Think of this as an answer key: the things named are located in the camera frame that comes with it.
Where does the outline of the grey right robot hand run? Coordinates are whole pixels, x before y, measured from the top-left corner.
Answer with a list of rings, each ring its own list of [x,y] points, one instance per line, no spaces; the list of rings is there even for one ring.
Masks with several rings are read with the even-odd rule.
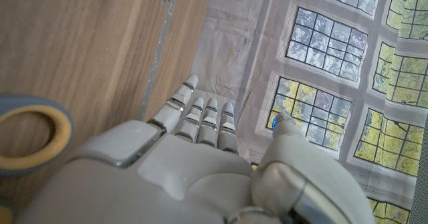
[[[373,223],[354,177],[286,112],[260,163],[239,156],[233,106],[189,76],[148,121],[78,148],[18,223]]]

